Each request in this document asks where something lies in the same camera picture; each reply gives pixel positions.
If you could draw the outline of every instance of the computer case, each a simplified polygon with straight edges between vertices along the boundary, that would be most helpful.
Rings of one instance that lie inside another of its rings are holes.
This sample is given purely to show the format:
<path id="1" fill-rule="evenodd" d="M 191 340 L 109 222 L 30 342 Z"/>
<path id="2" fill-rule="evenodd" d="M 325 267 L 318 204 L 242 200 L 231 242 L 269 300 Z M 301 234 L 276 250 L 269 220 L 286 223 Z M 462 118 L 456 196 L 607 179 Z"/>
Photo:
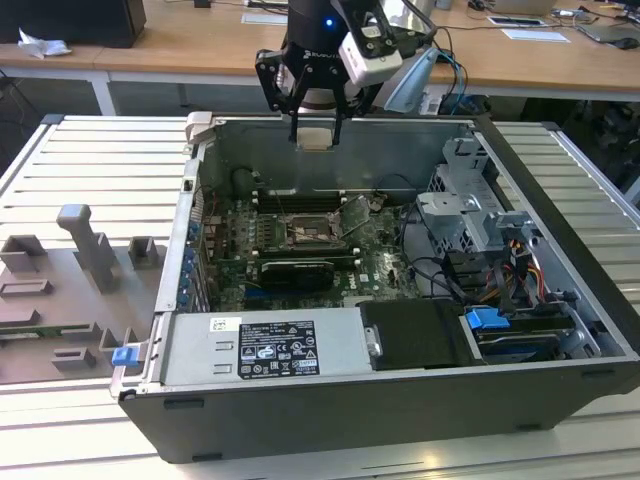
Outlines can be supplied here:
<path id="1" fill-rule="evenodd" d="M 45 40 L 130 48 L 147 17 L 142 0 L 0 0 L 0 42 L 20 39 L 19 29 Z"/>

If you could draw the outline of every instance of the blue plastic tab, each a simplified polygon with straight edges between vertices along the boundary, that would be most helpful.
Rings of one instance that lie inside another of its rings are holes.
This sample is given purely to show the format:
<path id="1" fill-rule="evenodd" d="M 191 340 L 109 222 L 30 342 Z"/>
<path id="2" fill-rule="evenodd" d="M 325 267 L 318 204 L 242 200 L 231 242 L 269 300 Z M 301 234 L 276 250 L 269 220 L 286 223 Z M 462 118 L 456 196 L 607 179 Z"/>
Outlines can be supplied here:
<path id="1" fill-rule="evenodd" d="M 113 351 L 111 364 L 114 367 L 137 367 L 140 347 L 118 347 Z"/>
<path id="2" fill-rule="evenodd" d="M 465 315 L 471 329 L 509 328 L 511 324 L 505 317 L 498 315 L 497 308 L 474 308 Z"/>

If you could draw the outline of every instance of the metal slotted table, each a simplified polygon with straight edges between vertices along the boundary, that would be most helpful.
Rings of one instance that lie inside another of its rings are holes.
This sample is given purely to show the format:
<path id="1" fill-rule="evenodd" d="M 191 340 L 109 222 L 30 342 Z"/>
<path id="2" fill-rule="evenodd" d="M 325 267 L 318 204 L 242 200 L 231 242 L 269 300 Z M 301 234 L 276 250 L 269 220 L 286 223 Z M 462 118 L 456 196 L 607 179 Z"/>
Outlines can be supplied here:
<path id="1" fill-rule="evenodd" d="M 498 124 L 627 298 L 640 301 L 638 213 L 561 133 Z M 0 182 L 0 240 L 37 232 L 68 247 L 64 203 L 92 206 L 112 245 L 166 243 L 185 150 L 184 118 L 66 117 L 41 126 Z M 506 180 L 505 195 L 515 199 Z M 637 478 L 640 390 L 597 400 L 552 431 L 169 465 L 109 396 L 108 378 L 0 386 L 3 479 Z"/>

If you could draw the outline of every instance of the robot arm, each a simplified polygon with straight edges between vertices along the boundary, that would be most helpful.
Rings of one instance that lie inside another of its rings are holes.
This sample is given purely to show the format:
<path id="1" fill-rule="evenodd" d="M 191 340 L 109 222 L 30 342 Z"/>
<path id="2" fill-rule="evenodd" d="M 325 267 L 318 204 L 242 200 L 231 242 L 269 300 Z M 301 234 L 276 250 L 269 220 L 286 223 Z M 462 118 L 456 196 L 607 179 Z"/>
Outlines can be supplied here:
<path id="1" fill-rule="evenodd" d="M 287 34 L 279 51 L 260 50 L 256 71 L 272 111 L 291 116 L 290 141 L 297 141 L 298 111 L 307 93 L 333 93 L 336 122 L 333 145 L 340 141 L 342 121 L 365 115 L 382 84 L 415 55 L 430 35 L 395 28 L 389 24 L 379 0 L 289 0 Z M 281 66 L 294 82 L 289 94 L 278 86 Z M 347 100 L 348 80 L 360 87 Z"/>

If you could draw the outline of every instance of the power supply label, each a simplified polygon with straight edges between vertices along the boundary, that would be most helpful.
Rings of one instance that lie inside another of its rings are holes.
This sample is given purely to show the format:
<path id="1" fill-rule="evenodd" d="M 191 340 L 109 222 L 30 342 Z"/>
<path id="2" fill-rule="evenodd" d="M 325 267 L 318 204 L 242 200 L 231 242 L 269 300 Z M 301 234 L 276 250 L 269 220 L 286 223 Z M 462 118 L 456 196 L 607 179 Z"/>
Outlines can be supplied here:
<path id="1" fill-rule="evenodd" d="M 312 321 L 243 323 L 238 356 L 243 380 L 320 374 Z"/>

